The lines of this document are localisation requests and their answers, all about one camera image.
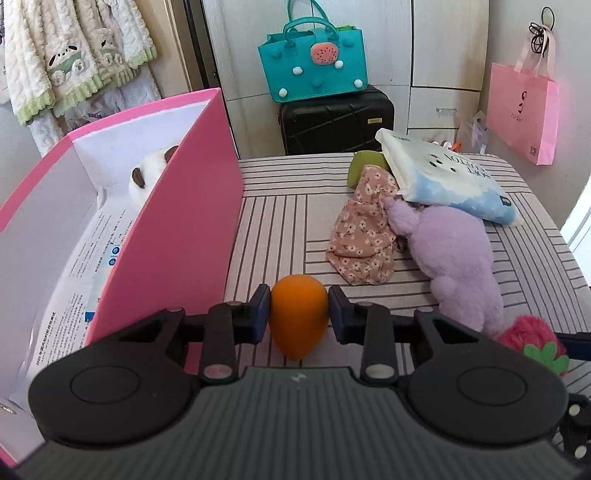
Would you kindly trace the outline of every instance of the pink floral fabric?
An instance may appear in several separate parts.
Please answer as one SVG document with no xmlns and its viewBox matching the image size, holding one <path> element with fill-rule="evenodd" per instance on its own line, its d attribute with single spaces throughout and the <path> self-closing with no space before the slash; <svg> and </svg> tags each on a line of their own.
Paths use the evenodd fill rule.
<svg viewBox="0 0 591 480">
<path fill-rule="evenodd" d="M 349 284 L 377 285 L 392 276 L 392 254 L 398 245 L 382 200 L 397 192 L 396 179 L 386 170 L 375 165 L 363 168 L 353 198 L 333 227 L 326 251 L 327 260 Z"/>
</svg>

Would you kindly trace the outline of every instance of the bed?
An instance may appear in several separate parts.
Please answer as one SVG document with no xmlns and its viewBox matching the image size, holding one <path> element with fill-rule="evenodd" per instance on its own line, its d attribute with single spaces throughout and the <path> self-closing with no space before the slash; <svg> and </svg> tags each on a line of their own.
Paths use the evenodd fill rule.
<svg viewBox="0 0 591 480">
<path fill-rule="evenodd" d="M 491 155 L 470 158 L 501 184 L 525 220 L 511 228 L 486 222 L 506 322 L 531 313 L 548 320 L 556 332 L 589 331 L 591 291 L 548 213 L 506 161 Z M 350 286 L 326 260 L 324 252 L 333 224 L 352 193 L 346 186 L 351 159 L 352 154 L 323 154 L 240 162 L 245 191 L 227 301 L 250 298 L 259 283 L 272 286 L 286 275 L 303 273 L 326 287 L 341 286 L 352 301 L 380 303 L 396 314 L 412 315 L 415 309 L 437 306 L 429 279 L 408 251 L 395 253 L 395 274 L 380 286 Z M 362 348 L 342 346 L 329 333 L 315 351 L 294 363 L 278 351 L 267 330 L 259 345 L 236 347 L 240 368 L 348 365 L 358 370 Z M 409 374 L 414 369 L 409 347 L 397 346 L 398 365 Z M 571 361 L 570 367 L 564 377 L 569 389 L 591 395 L 591 363 Z"/>
</svg>

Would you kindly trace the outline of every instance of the screw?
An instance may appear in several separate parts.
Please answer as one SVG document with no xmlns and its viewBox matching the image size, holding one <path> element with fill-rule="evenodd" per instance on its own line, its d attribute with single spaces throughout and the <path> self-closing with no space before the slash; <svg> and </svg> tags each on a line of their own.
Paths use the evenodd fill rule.
<svg viewBox="0 0 591 480">
<path fill-rule="evenodd" d="M 232 375 L 232 367 L 225 364 L 208 365 L 203 369 L 203 375 L 211 380 L 223 380 Z"/>
<path fill-rule="evenodd" d="M 385 364 L 372 364 L 365 369 L 365 374 L 375 380 L 386 380 L 394 376 L 394 369 Z"/>
<path fill-rule="evenodd" d="M 581 460 L 585 455 L 587 455 L 587 447 L 585 445 L 579 445 L 574 451 L 574 457 L 577 460 Z"/>
<path fill-rule="evenodd" d="M 576 417 L 581 411 L 581 407 L 579 407 L 576 403 L 573 403 L 569 408 L 569 415 L 571 417 Z"/>
</svg>

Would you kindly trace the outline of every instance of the orange makeup sponge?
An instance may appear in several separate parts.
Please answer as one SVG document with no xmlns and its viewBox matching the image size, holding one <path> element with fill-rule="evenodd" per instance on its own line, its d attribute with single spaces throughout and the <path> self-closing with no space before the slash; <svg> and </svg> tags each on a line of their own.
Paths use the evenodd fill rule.
<svg viewBox="0 0 591 480">
<path fill-rule="evenodd" d="M 269 328 L 290 360 L 304 358 L 326 333 L 329 297 L 324 285 L 309 275 L 289 275 L 271 289 Z"/>
</svg>

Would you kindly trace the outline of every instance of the soft cotton package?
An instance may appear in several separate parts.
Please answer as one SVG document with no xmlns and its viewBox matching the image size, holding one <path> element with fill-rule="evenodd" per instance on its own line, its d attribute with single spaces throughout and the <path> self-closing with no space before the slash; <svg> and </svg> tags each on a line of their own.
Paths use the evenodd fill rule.
<svg viewBox="0 0 591 480">
<path fill-rule="evenodd" d="M 406 201 L 455 207 L 501 225 L 522 222 L 500 185 L 467 157 L 383 128 L 375 138 Z"/>
</svg>

